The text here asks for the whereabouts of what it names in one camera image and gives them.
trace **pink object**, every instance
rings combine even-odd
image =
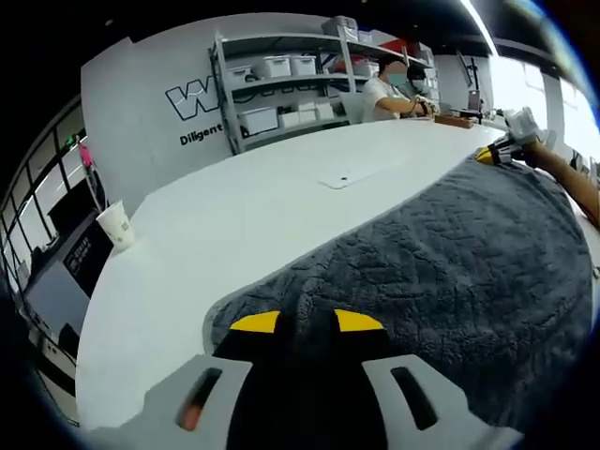
[[[90,154],[90,151],[88,150],[88,148],[81,142],[79,143],[79,151],[82,154],[83,165],[85,167],[92,167],[92,164],[94,163],[94,160],[92,159],[92,155]]]

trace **white table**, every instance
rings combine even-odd
[[[82,426],[123,424],[148,389],[203,353],[203,318],[216,301],[409,200],[501,135],[424,121],[342,127],[149,195],[132,218],[136,245],[109,259],[85,317]]]

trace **ceiling light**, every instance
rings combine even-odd
[[[475,7],[471,4],[471,0],[460,0],[460,3],[462,3],[462,6],[464,6],[465,9],[467,9],[467,12],[471,15],[472,19],[475,21],[477,28],[479,28],[480,33],[483,35],[484,39],[486,40],[486,44],[489,47],[491,54],[493,54],[494,56],[500,56],[498,54],[498,51],[496,50],[494,41],[491,39],[491,34],[489,33],[488,29],[486,28],[486,25],[484,24],[484,21],[481,19],[481,16],[479,15],[479,13],[475,9]]]

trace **white cup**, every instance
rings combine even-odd
[[[96,221],[106,235],[109,236],[117,250],[125,250],[135,242],[135,236],[129,224],[129,217],[123,207],[123,201],[113,203],[96,217]]]

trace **gray fleece blanket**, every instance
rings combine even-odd
[[[218,302],[205,333],[273,309],[380,321],[398,351],[460,386],[495,426],[523,430],[590,332],[592,262],[562,189],[520,165],[467,159],[417,198]]]

